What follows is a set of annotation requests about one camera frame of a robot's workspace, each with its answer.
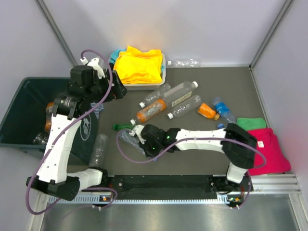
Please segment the clear bottle blue cap front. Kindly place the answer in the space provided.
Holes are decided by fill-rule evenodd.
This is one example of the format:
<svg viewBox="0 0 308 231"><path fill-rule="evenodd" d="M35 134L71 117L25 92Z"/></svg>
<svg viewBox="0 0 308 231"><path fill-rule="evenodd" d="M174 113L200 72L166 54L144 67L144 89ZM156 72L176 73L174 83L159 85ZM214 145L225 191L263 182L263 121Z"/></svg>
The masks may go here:
<svg viewBox="0 0 308 231"><path fill-rule="evenodd" d="M121 132L120 138L126 143L133 146L141 154L145 155L145 151L139 146L139 140L135 137L132 137L127 130L124 130L123 132Z"/></svg>

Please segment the orange bottle tall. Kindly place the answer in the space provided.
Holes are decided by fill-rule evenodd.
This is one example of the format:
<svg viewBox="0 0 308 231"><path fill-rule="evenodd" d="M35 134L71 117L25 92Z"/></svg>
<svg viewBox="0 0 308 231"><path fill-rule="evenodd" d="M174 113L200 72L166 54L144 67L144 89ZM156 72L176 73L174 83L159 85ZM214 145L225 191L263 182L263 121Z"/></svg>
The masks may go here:
<svg viewBox="0 0 308 231"><path fill-rule="evenodd" d="M149 106L137 112L135 118L130 120L130 123L133 126L136 125L137 123L145 123L154 115L162 112L165 109L166 109L165 101L163 99L158 99Z"/></svg>

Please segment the crushed green bottle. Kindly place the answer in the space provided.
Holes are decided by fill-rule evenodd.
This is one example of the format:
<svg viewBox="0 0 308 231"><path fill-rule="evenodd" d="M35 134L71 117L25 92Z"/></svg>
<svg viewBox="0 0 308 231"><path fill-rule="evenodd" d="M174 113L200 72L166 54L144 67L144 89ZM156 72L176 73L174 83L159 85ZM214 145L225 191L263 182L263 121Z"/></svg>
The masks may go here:
<svg viewBox="0 0 308 231"><path fill-rule="evenodd" d="M132 130L134 128L131 124L113 124L112 129L115 131L120 131L123 129L129 129Z"/></svg>

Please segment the orange bottle with white label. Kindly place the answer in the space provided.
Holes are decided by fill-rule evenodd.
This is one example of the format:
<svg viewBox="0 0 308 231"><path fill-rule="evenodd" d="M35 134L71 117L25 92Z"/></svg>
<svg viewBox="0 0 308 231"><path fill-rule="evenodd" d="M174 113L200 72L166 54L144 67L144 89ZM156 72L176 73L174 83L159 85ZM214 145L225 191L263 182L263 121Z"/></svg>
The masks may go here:
<svg viewBox="0 0 308 231"><path fill-rule="evenodd" d="M52 117L52 109L53 109L53 106L54 106L54 102L50 102L47 104L47 107L46 107L46 122L45 122L45 131L47 133L50 133L50 130L51 130L51 117Z"/></svg>

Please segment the large clear bottle with label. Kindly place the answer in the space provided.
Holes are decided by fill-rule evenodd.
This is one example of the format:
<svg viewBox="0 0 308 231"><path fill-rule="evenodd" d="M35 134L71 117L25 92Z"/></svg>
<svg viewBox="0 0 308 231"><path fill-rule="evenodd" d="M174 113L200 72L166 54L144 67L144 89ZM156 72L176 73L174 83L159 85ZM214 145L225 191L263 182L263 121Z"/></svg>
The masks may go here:
<svg viewBox="0 0 308 231"><path fill-rule="evenodd" d="M196 81L188 82L184 81L177 86L171 88L166 93L162 99L166 103L166 107L174 107L184 100L191 97L192 92L198 87L198 83Z"/></svg>

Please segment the clear bottle white cap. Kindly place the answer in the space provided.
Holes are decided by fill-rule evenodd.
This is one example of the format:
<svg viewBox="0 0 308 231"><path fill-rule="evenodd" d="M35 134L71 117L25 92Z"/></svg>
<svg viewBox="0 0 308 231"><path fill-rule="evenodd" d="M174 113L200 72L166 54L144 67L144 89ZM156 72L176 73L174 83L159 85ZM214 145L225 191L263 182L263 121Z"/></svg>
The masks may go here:
<svg viewBox="0 0 308 231"><path fill-rule="evenodd" d="M37 136L33 139L33 144L36 145L46 145L48 142L49 135L44 132L40 132Z"/></svg>

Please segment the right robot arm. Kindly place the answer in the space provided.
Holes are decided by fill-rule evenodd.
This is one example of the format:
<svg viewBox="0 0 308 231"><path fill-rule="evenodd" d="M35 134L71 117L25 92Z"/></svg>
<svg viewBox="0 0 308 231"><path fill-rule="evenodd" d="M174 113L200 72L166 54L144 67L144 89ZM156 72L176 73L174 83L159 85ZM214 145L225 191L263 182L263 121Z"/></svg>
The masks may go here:
<svg viewBox="0 0 308 231"><path fill-rule="evenodd" d="M244 175L254 167L257 139L236 124L226 128L205 131L170 128L164 131L154 125L138 125L134 132L139 146L146 156L157 157L163 150L167 152L206 150L223 153L230 161L225 186L237 190L242 185Z"/></svg>

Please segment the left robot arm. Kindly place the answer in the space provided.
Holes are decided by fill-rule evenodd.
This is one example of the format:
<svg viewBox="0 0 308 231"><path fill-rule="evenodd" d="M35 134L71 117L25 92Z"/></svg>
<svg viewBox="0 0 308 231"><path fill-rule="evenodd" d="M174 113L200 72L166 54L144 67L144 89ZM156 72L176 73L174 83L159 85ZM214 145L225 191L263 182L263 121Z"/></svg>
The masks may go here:
<svg viewBox="0 0 308 231"><path fill-rule="evenodd" d="M74 66L65 91L54 99L51 130L42 165L34 176L27 178L27 189L67 201L72 201L79 191L91 186L99 191L106 190L109 186L106 170L89 167L68 174L68 159L82 120L93 112L91 103L122 99L127 92L116 71L100 78L92 66Z"/></svg>

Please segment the blue cap bottle by right arm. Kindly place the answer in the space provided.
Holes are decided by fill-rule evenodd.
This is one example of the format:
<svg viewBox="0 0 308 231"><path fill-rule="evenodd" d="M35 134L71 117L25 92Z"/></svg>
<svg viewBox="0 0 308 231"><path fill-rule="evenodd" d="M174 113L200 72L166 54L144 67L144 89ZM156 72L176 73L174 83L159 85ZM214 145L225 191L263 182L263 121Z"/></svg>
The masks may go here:
<svg viewBox="0 0 308 231"><path fill-rule="evenodd" d="M235 115L231 112L231 110L220 97L215 97L212 100L212 105L214 106L216 112L227 124L236 124Z"/></svg>

